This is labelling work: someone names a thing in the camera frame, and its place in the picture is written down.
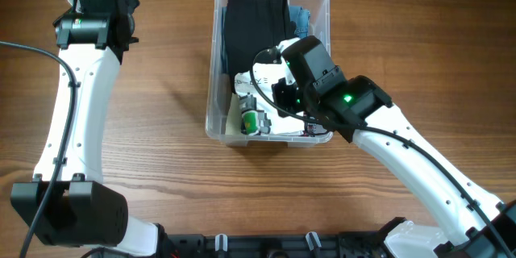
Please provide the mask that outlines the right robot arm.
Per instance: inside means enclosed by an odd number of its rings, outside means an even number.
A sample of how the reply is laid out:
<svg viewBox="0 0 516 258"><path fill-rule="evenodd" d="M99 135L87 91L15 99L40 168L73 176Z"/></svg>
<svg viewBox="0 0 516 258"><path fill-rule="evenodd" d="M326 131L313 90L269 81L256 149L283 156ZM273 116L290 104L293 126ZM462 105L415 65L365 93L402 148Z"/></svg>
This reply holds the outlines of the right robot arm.
<svg viewBox="0 0 516 258"><path fill-rule="evenodd" d="M515 204L471 181L426 141L371 79L347 79L319 39L286 40L269 49L291 72L305 110L379 160L430 212L436 224L399 219L380 232L392 257L513 257Z"/></svg>

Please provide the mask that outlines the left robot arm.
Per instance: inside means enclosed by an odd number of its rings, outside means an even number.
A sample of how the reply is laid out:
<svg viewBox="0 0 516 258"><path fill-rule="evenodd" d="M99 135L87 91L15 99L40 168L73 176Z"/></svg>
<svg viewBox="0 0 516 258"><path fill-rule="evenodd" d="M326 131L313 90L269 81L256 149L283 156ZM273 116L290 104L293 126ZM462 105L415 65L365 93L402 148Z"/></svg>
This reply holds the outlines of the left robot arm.
<svg viewBox="0 0 516 258"><path fill-rule="evenodd" d="M69 0L54 22L60 78L51 126L29 182L15 183L10 202L33 239L87 248L102 256L154 257L157 225L130 216L126 198L106 187L102 138L110 93L134 37L139 0Z"/></svg>

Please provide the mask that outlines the black garment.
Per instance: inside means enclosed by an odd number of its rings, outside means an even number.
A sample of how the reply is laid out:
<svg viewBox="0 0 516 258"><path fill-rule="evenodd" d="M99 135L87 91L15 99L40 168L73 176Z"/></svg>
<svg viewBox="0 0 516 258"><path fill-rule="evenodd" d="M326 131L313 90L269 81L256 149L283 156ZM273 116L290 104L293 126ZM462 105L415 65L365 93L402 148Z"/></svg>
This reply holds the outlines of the black garment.
<svg viewBox="0 0 516 258"><path fill-rule="evenodd" d="M288 0L227 0L223 36L231 82L250 70L257 53L292 39L294 30Z"/></svg>

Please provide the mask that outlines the white t-shirt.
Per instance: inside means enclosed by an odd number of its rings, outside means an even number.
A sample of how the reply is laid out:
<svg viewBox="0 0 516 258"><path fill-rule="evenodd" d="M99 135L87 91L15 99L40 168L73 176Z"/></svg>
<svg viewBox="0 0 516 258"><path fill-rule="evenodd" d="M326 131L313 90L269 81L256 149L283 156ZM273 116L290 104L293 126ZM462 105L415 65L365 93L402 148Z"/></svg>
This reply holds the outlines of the white t-shirt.
<svg viewBox="0 0 516 258"><path fill-rule="evenodd" d="M266 48L252 58L251 67L235 75L234 87L238 96L241 131L245 135L300 136L305 134L305 123L292 117L281 117L273 100L274 85L295 80L281 53L300 39L294 37Z"/></svg>

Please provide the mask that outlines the cream cloth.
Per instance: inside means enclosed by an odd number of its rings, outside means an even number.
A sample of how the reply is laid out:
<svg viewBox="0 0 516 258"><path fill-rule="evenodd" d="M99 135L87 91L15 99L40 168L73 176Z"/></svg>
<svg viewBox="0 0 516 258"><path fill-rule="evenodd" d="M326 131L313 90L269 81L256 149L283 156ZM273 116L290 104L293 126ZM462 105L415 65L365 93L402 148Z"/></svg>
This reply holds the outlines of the cream cloth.
<svg viewBox="0 0 516 258"><path fill-rule="evenodd" d="M227 121L225 127L226 135L241 135L241 110L239 108L239 96L231 95L231 103L227 113Z"/></svg>

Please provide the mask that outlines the blue denim jeans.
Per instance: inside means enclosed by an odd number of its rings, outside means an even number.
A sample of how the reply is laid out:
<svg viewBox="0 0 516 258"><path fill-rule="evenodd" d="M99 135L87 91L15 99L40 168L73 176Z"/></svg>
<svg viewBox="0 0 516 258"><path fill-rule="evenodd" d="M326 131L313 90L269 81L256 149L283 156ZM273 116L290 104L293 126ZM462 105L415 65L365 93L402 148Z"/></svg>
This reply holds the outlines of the blue denim jeans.
<svg viewBox="0 0 516 258"><path fill-rule="evenodd" d="M220 60L221 60L221 68L222 73L229 73L229 66L227 63L227 52L225 48L225 39L224 39L224 26L225 26L225 16L227 13L227 8L224 7L222 9L222 15L220 17L221 20L221 52L220 52ZM294 34L302 39L309 35L310 30L310 11L304 9L302 6L289 6L289 18L292 23L295 24Z"/></svg>

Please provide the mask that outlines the plaid shirt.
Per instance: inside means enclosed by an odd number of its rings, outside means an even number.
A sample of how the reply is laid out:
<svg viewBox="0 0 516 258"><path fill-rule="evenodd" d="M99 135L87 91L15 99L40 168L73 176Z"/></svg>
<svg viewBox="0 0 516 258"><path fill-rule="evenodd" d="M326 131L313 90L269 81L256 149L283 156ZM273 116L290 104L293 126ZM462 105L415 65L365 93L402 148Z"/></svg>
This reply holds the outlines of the plaid shirt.
<svg viewBox="0 0 516 258"><path fill-rule="evenodd" d="M322 125L316 123L305 123L304 135L309 137L315 137L320 135L326 135L328 130Z"/></svg>

